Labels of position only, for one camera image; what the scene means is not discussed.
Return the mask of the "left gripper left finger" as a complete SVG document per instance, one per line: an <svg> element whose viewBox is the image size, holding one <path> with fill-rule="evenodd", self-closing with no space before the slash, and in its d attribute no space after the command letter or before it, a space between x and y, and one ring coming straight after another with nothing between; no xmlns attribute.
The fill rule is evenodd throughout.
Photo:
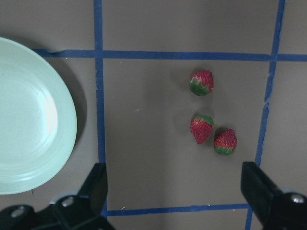
<svg viewBox="0 0 307 230"><path fill-rule="evenodd" d="M14 205L0 212L2 230L112 230L101 216L107 197L107 172L96 163L75 195L59 198L35 212L29 205Z"/></svg>

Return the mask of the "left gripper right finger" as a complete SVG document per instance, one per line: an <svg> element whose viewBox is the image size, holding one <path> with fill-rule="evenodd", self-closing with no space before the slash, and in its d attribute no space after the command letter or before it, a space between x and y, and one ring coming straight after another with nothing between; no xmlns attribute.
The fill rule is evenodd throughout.
<svg viewBox="0 0 307 230"><path fill-rule="evenodd" d="M240 189L264 230L307 228L307 197L281 190L256 163L242 163Z"/></svg>

